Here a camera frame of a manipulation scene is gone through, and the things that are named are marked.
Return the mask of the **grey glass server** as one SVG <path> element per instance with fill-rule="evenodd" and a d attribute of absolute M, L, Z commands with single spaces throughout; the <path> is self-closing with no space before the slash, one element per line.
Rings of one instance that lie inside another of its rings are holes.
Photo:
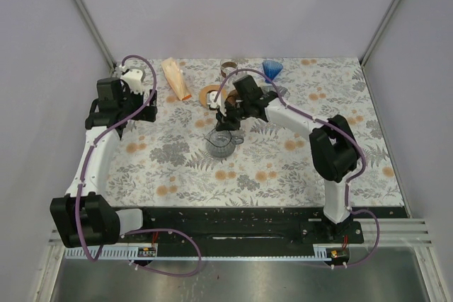
<path fill-rule="evenodd" d="M 205 136 L 207 152 L 215 158 L 228 158 L 244 138 L 238 132 L 217 131 L 213 129 Z"/>

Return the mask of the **coffee filter paper pack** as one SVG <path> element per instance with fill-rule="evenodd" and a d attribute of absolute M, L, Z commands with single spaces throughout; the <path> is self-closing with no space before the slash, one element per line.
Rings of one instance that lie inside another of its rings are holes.
<path fill-rule="evenodd" d="M 173 89 L 176 97 L 181 100 L 188 100 L 192 97 L 185 83 L 183 72 L 174 58 L 168 58 L 162 61 L 161 67 L 168 84 Z"/>

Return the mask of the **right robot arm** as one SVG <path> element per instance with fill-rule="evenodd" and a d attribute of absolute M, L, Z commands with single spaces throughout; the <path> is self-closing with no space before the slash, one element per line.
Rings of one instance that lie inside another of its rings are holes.
<path fill-rule="evenodd" d="M 216 111 L 217 131 L 236 131 L 241 122 L 256 118 L 289 129 L 308 140 L 312 163 L 323 178 L 325 204 L 314 238 L 336 243 L 352 240 L 355 225 L 349 199 L 349 184 L 359 173 L 364 158 L 348 121 L 341 115 L 316 118 L 286 103 L 277 86 L 267 91 L 246 75 L 234 82 L 234 90 L 206 95 L 209 109 Z"/>

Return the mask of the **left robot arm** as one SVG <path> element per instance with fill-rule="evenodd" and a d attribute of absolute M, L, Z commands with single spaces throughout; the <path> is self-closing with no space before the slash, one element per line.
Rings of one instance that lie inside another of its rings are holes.
<path fill-rule="evenodd" d="M 69 188 L 54 198 L 50 213 L 67 248 L 115 244 L 129 234 L 139 242 L 152 237 L 153 224 L 141 209 L 116 211 L 103 197 L 110 164 L 129 120 L 154 122 L 157 114 L 154 91 L 144 99 L 144 72 L 130 69 L 119 78 L 101 79 L 97 98 L 85 120 L 84 151 Z"/>

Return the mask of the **clear glass dripper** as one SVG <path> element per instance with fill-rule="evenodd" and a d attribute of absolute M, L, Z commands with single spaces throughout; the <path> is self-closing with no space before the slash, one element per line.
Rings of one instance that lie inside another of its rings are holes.
<path fill-rule="evenodd" d="M 274 86 L 264 86 L 264 87 L 262 87 L 262 89 L 263 89 L 264 93 L 268 93 L 268 92 L 273 91 L 273 92 L 279 94 L 281 97 L 284 97 L 285 95 L 288 94 L 288 89 L 283 87 L 283 86 L 276 86 L 276 87 L 274 87 Z"/>

